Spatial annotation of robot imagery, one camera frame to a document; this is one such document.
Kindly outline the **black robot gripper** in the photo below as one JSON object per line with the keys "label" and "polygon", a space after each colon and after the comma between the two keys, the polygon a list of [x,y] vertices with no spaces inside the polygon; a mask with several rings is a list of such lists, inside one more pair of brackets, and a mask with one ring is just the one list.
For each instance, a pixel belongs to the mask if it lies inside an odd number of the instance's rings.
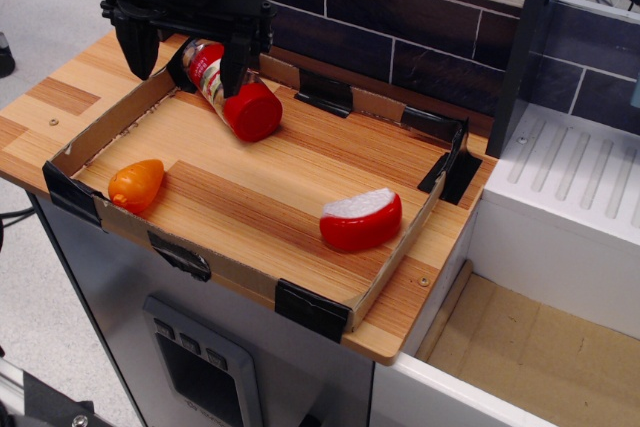
{"label": "black robot gripper", "polygon": [[268,0],[103,0],[131,72],[147,80],[156,64],[160,31],[221,42],[224,97],[239,93],[246,73],[273,44],[276,7]]}

